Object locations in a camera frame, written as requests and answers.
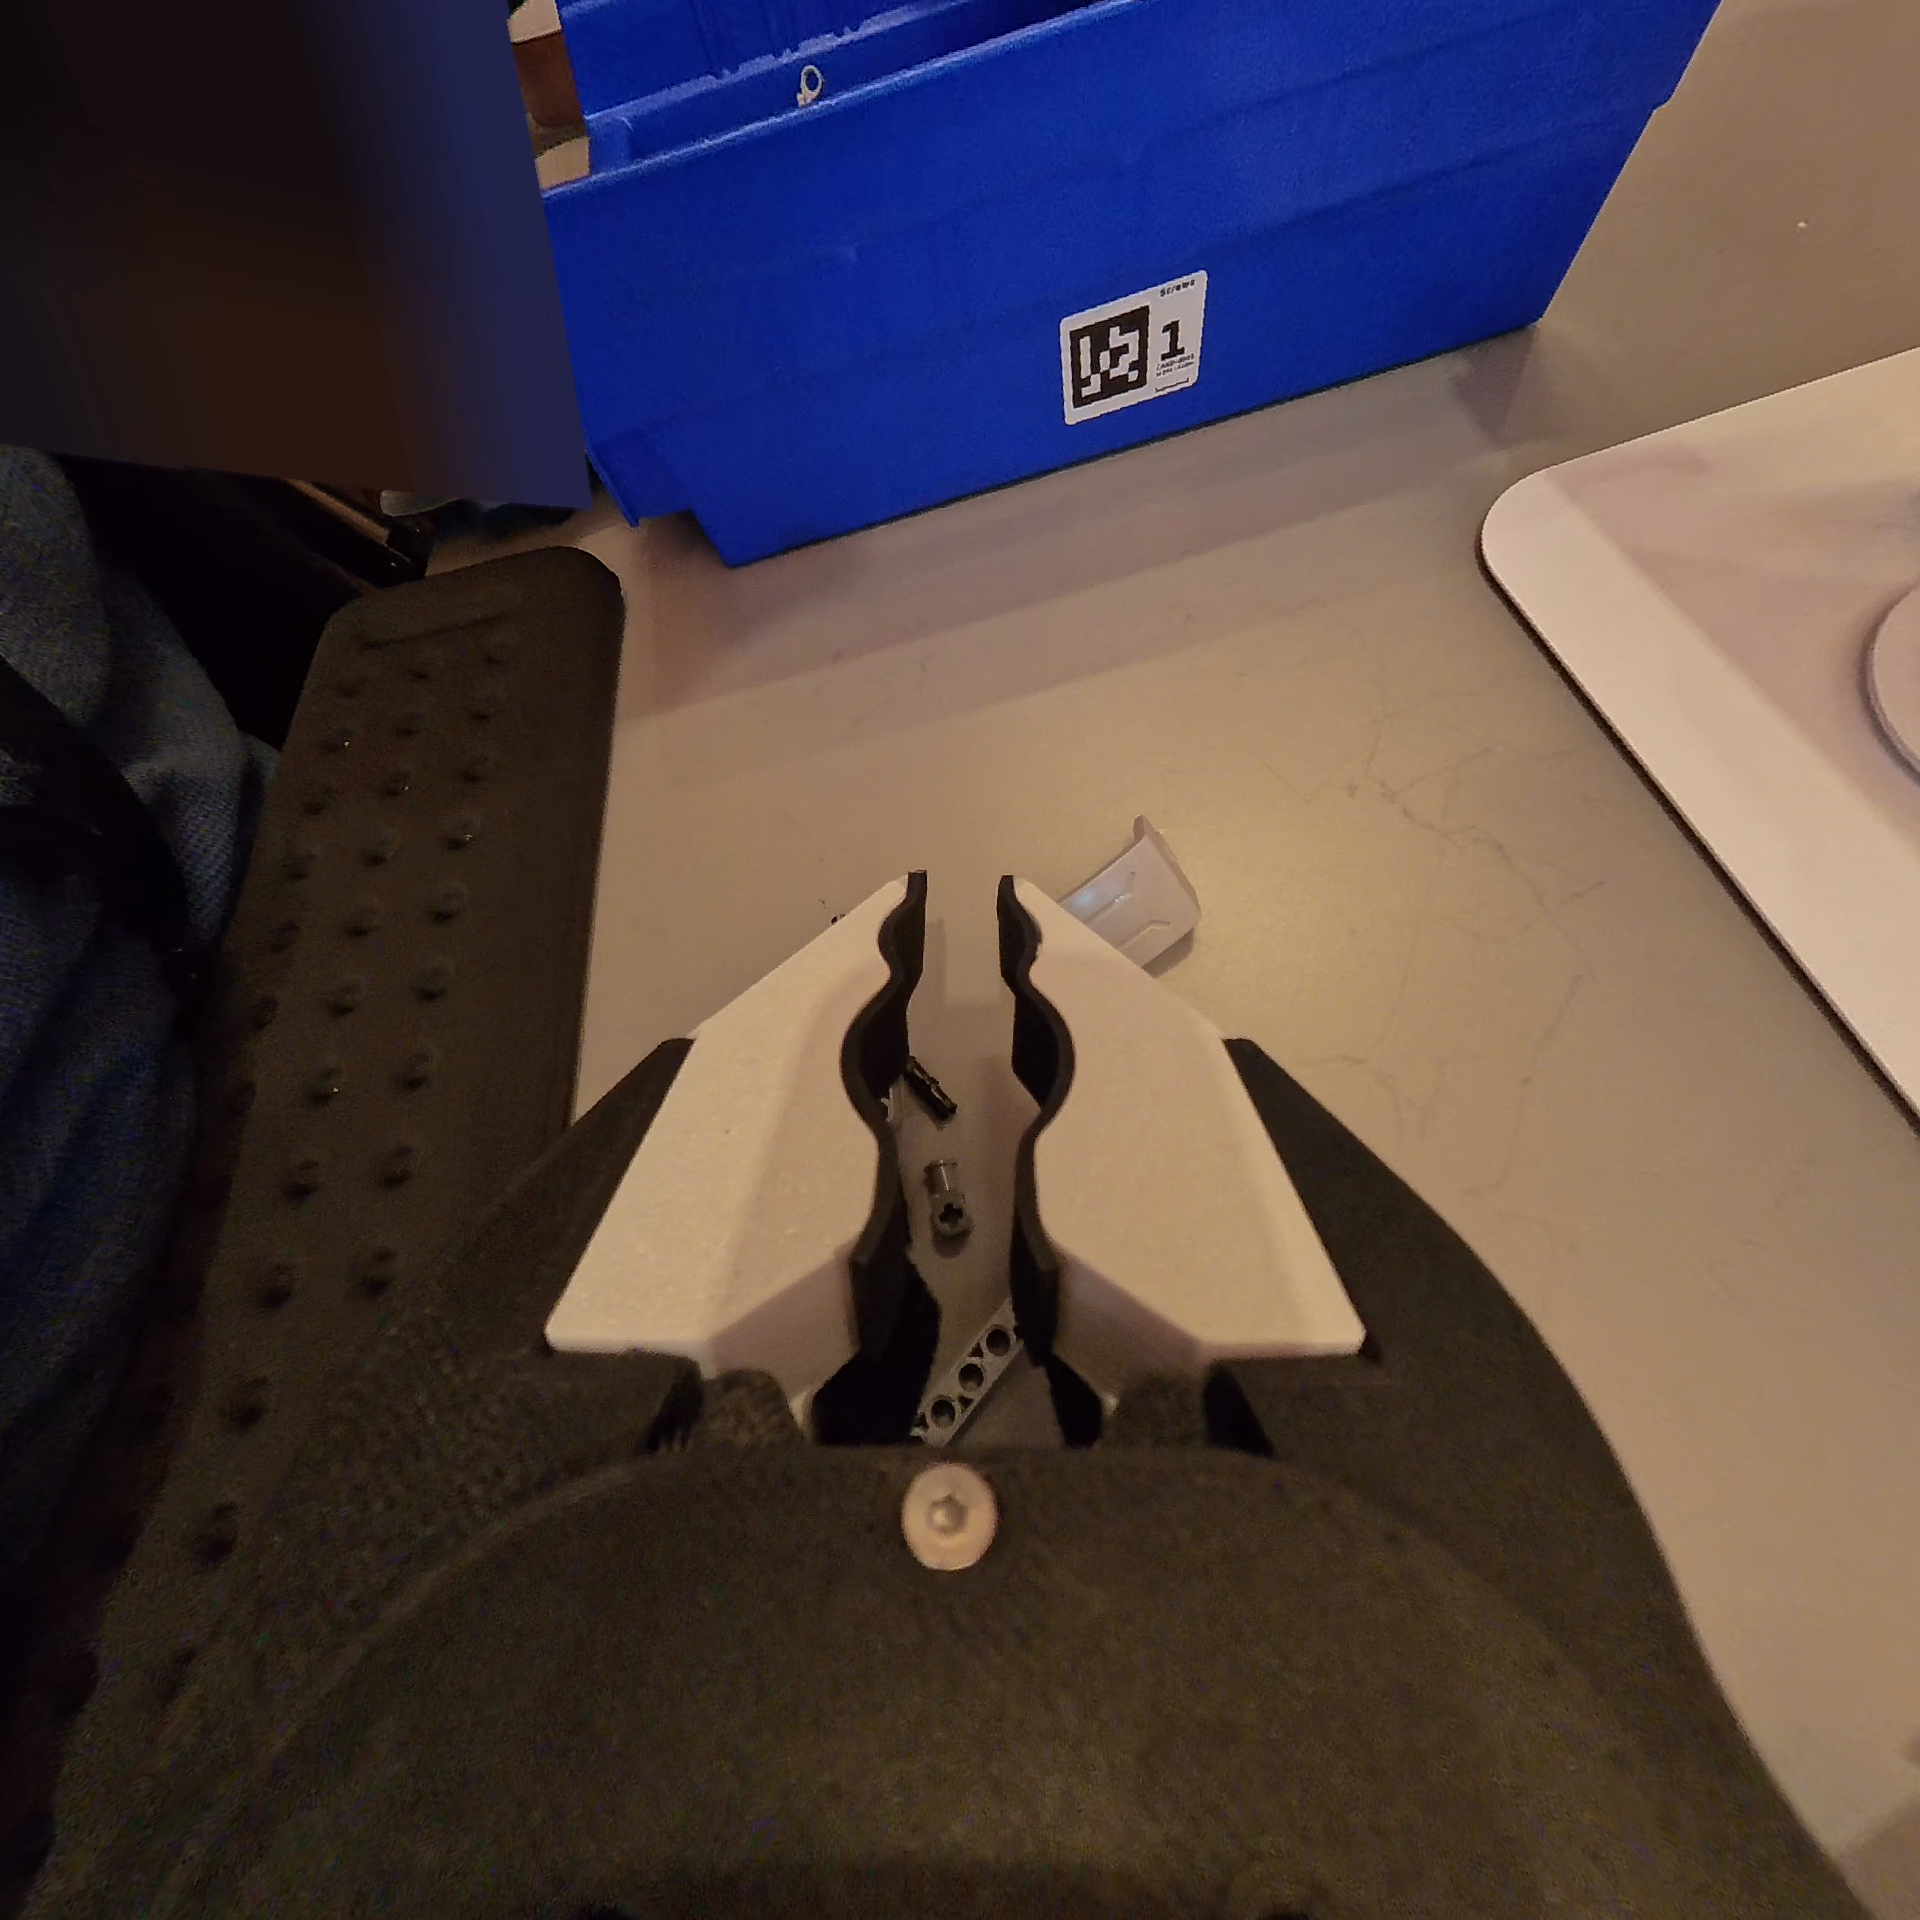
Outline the white printed tag label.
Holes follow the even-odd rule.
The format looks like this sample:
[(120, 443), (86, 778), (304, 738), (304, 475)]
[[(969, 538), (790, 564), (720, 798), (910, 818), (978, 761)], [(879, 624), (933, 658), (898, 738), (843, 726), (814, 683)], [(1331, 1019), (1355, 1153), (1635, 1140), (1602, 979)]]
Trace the white printed tag label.
[(1192, 273), (1059, 321), (1062, 419), (1089, 422), (1197, 381), (1209, 277)]

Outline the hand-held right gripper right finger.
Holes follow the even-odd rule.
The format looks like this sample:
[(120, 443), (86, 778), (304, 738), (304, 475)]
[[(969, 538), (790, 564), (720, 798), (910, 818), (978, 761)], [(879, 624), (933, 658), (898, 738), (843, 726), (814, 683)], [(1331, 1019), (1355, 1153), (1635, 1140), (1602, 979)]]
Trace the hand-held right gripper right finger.
[(1146, 1379), (1351, 1361), (1367, 1330), (1234, 1045), (1037, 885), (995, 889), (1015, 1145), (1008, 1254), (1024, 1353), (1059, 1428)]

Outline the blue plastic bin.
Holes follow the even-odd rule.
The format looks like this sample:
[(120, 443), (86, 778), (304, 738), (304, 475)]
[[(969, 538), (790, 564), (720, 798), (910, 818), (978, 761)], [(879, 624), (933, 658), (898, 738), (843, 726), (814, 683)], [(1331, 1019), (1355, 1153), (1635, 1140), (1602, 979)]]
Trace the blue plastic bin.
[[(731, 564), (1536, 322), (1713, 2), (559, 5), (592, 467)], [(1197, 381), (1059, 321), (1207, 275)]]

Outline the grey toy beam with holes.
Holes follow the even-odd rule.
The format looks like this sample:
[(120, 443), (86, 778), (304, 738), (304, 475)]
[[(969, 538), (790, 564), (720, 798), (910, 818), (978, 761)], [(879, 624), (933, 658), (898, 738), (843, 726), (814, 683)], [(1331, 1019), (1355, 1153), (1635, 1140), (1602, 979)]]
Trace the grey toy beam with holes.
[(923, 1449), (946, 1449), (971, 1426), (1022, 1355), (1017, 1308), (1011, 1299), (1002, 1299), (973, 1330), (957, 1361), (928, 1380), (907, 1441)]

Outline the black dimpled pad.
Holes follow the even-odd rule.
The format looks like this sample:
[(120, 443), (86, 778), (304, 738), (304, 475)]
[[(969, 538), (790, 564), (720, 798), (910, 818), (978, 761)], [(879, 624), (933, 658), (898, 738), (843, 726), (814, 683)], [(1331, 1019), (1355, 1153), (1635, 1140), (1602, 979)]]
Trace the black dimpled pad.
[(574, 1114), (623, 605), (551, 545), (319, 640), (198, 1028), (198, 1153), (32, 1612), (19, 1736), (130, 1664), (110, 1609), (222, 1588), (333, 1379)]

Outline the white desk stand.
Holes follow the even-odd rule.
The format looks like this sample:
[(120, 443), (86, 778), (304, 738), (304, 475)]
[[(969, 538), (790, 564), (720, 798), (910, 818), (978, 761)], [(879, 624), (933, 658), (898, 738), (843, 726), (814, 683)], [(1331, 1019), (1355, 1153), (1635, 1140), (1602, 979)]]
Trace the white desk stand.
[(1905, 1109), (1917, 349), (1536, 472), (1506, 601)]

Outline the grey curved toy panel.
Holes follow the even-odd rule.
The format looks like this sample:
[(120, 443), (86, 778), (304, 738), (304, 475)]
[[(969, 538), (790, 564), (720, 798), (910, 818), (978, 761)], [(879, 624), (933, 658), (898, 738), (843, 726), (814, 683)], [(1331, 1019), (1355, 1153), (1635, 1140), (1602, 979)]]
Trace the grey curved toy panel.
[(1058, 905), (1141, 970), (1177, 953), (1201, 921), (1192, 882), (1143, 814), (1127, 846)]

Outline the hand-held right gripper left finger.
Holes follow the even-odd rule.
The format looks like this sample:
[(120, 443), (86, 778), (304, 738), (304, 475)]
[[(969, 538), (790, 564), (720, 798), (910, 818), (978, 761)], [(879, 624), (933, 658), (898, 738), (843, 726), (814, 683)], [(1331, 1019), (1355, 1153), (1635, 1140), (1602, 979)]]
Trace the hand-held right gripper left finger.
[(694, 1026), (544, 1324), (554, 1353), (770, 1376), (814, 1428), (910, 1428), (937, 1302), (890, 1094), (928, 877), (886, 880)]

